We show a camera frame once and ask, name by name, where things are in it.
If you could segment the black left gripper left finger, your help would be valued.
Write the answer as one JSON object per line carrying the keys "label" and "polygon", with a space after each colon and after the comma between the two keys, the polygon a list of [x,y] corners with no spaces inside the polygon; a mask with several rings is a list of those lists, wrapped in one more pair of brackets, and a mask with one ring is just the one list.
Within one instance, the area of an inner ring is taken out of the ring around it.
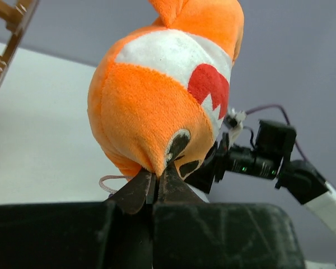
{"label": "black left gripper left finger", "polygon": [[0,268],[152,268],[155,175],[106,201],[0,205]]}

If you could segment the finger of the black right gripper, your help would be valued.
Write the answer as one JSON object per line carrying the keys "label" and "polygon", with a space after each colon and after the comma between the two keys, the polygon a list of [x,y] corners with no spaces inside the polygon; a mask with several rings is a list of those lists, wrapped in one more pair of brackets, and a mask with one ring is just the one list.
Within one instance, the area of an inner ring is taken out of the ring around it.
{"label": "finger of the black right gripper", "polygon": [[209,194],[214,181],[214,171],[217,162],[217,142],[208,151],[201,166],[186,178],[186,183]]}

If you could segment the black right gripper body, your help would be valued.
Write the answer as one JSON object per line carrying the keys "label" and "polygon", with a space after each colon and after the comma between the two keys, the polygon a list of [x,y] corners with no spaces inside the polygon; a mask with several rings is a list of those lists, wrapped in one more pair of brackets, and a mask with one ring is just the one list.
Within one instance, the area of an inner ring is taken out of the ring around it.
{"label": "black right gripper body", "polygon": [[269,180],[276,178],[280,167],[279,155],[238,145],[229,147],[228,142],[228,133],[224,133],[215,154],[216,182],[222,180],[227,171]]}

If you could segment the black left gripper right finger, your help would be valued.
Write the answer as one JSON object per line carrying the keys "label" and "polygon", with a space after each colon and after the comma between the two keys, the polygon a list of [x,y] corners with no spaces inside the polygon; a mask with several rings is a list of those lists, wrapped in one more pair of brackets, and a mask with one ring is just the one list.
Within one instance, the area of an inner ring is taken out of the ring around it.
{"label": "black left gripper right finger", "polygon": [[304,268],[292,222],[279,207],[205,203],[168,166],[153,207],[154,268]]}

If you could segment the orange shark plush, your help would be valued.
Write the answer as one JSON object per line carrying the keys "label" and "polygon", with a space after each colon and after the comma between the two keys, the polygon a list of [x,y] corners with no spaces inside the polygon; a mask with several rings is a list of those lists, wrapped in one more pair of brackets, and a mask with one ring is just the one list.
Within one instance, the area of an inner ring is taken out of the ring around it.
{"label": "orange shark plush", "polygon": [[244,34],[238,1],[151,1],[158,18],[118,40],[88,90],[92,134],[132,179],[174,165],[185,179],[204,162],[228,111]]}

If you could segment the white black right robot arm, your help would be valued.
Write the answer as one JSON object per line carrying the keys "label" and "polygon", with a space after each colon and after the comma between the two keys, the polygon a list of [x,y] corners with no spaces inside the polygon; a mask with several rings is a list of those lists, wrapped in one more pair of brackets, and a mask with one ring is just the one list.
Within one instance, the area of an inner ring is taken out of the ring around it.
{"label": "white black right robot arm", "polygon": [[186,178],[186,183],[209,193],[225,172],[274,180],[275,188],[286,188],[336,235],[336,189],[306,160],[291,160],[296,146],[296,130],[272,120],[260,120],[251,147],[229,146],[229,137],[215,143],[201,167]]}

